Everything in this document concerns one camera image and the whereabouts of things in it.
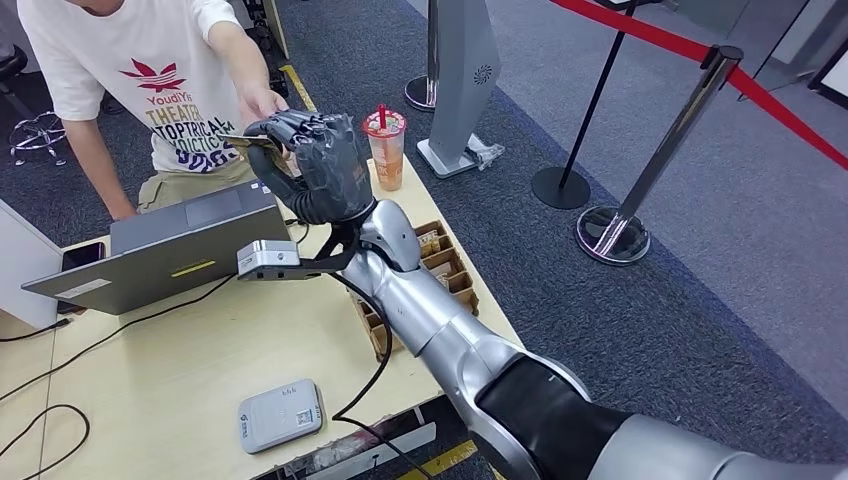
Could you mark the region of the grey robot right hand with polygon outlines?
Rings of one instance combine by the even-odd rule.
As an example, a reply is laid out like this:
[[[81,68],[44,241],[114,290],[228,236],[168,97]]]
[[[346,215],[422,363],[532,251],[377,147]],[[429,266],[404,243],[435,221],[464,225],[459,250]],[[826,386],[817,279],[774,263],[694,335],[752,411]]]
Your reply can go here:
[[[286,110],[249,125],[244,136],[254,174],[300,220],[341,223],[374,201],[350,116]]]

